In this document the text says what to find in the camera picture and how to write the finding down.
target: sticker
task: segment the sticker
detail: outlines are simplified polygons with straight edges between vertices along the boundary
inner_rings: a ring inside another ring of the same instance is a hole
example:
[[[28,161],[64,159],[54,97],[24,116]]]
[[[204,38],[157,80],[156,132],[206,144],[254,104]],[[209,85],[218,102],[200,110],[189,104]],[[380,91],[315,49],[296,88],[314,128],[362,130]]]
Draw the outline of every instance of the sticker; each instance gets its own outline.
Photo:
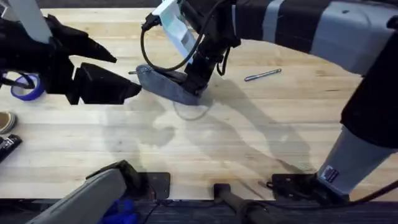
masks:
[[[321,178],[325,181],[332,183],[336,177],[339,175],[339,172],[334,169],[332,166],[326,166],[326,169],[323,171]]]

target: silver pen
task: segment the silver pen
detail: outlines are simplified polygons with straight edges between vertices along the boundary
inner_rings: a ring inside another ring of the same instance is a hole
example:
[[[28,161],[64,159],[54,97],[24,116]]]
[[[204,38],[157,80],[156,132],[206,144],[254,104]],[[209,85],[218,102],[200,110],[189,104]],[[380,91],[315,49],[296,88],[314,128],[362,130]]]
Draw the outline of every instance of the silver pen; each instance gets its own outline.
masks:
[[[262,74],[251,75],[251,76],[248,76],[248,77],[244,78],[244,81],[248,82],[248,81],[251,81],[251,80],[255,80],[257,78],[266,77],[268,75],[276,74],[276,73],[279,73],[281,71],[282,71],[282,69],[278,68],[278,69],[275,69],[275,70],[272,70],[272,71],[269,71],[269,72],[264,72]]]

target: black cable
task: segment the black cable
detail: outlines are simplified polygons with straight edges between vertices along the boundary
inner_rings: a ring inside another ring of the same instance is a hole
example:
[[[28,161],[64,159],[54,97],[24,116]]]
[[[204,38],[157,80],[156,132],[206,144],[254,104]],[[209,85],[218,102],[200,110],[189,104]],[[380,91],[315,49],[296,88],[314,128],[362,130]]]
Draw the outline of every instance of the black cable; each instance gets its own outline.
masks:
[[[391,190],[394,190],[398,187],[398,180],[394,181],[393,183],[369,194],[368,196],[365,196],[361,199],[349,202],[347,204],[344,205],[329,205],[329,206],[322,206],[322,207],[286,207],[283,205],[276,205],[272,202],[267,202],[267,201],[263,201],[263,202],[259,202],[261,204],[263,204],[263,206],[272,206],[275,208],[280,208],[280,209],[284,209],[284,210],[300,210],[300,211],[317,211],[317,210],[326,210],[326,209],[335,209],[335,208],[347,208],[347,207],[352,207],[355,205],[360,205],[366,202],[370,202],[371,200],[378,198],[382,195],[385,195],[387,193],[389,193]]]
[[[144,35],[145,32],[147,31],[147,29],[141,29],[141,36],[140,36],[140,44],[141,44],[141,52],[142,52],[142,56],[144,57],[144,60],[146,61],[146,63],[151,66],[154,70],[158,70],[160,72],[171,72],[174,70],[177,70],[179,68],[181,68],[182,66],[184,66],[192,57],[192,55],[195,53],[195,51],[197,50],[200,41],[205,33],[205,30],[207,28],[208,23],[210,22],[210,18],[212,16],[212,14],[214,13],[215,9],[222,3],[229,1],[229,0],[220,0],[218,1],[210,10],[210,12],[206,15],[205,17],[205,22],[203,24],[203,26],[200,29],[200,33],[199,36],[197,38],[197,41],[195,42],[195,44],[193,45],[191,51],[189,52],[189,54],[184,58],[184,60],[182,60],[182,62],[180,62],[178,65],[170,67],[170,68],[163,68],[163,67],[159,67],[154,65],[148,58],[147,53],[145,51],[145,45],[144,45]]]
[[[145,217],[144,221],[142,222],[142,224],[145,224],[146,222],[148,222],[148,219],[150,217],[150,215],[152,214],[152,212],[154,212],[154,210],[159,207],[159,204],[157,203],[148,213],[148,215]]]
[[[223,60],[223,69],[222,70],[220,70],[220,63],[217,63],[217,72],[221,76],[225,74],[226,62],[228,60],[228,56],[229,56],[229,51],[230,50],[231,50],[231,47],[228,47],[228,49],[225,52],[225,56],[224,56],[224,60]]]

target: blue tape roll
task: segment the blue tape roll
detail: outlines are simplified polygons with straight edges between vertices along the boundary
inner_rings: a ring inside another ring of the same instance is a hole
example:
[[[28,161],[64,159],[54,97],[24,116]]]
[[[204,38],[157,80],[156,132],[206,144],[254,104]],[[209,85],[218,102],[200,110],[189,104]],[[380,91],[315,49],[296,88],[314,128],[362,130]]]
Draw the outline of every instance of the blue tape roll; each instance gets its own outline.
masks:
[[[26,90],[18,86],[12,86],[11,87],[11,94],[23,101],[30,101],[30,100],[35,100],[37,99],[43,92],[44,92],[44,87],[42,82],[40,81],[40,78],[36,74],[28,74],[29,78],[33,80],[35,83],[35,88],[32,90]],[[26,79],[24,77],[19,77],[16,82],[19,83],[27,83]]]

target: wooden tabletop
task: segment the wooden tabletop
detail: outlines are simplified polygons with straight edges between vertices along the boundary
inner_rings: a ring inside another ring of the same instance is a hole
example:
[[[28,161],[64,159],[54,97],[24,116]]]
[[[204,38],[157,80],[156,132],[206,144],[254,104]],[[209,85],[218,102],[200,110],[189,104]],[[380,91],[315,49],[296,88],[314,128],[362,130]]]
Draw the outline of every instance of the wooden tabletop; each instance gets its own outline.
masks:
[[[87,31],[116,64],[91,62],[138,82],[127,72],[144,63],[140,25],[151,9],[46,9],[63,24]],[[182,57],[160,27],[146,35],[154,63]],[[244,77],[281,68],[252,82]],[[210,199],[227,182],[244,198],[272,199],[261,187],[275,173],[313,173],[340,133],[340,112],[358,75],[310,55],[266,42],[243,41],[231,51],[226,75],[213,74],[201,106],[184,106],[143,90],[121,106],[71,106],[64,96],[32,102],[0,90],[0,111],[19,118],[24,140],[0,164],[0,198],[62,198],[91,172],[125,159],[138,171],[171,173],[170,198]],[[359,198],[397,178],[392,156],[354,190]],[[398,200],[393,192],[381,200]]]

